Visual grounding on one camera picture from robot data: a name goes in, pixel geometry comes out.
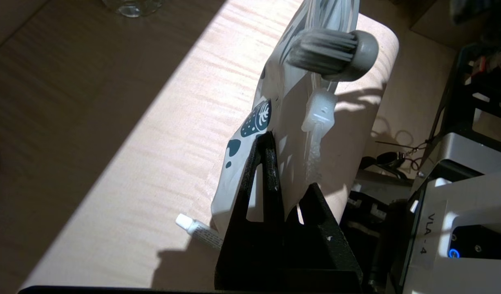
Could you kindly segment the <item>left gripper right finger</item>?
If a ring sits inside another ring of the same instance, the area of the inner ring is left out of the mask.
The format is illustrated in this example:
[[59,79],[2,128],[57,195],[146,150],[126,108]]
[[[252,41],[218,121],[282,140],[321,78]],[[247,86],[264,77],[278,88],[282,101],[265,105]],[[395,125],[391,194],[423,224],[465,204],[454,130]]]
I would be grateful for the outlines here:
[[317,183],[308,186],[301,201],[288,213],[286,232],[303,267],[362,272]]

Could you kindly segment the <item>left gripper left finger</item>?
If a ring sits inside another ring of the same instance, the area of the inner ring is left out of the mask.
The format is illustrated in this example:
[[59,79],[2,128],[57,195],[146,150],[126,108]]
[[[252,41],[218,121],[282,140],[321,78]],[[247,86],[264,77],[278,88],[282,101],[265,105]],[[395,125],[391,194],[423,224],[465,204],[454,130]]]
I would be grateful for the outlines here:
[[[262,222],[247,220],[255,173],[262,167]],[[235,272],[270,259],[282,243],[284,204],[280,185],[275,140],[272,132],[258,136],[246,161],[217,272]]]

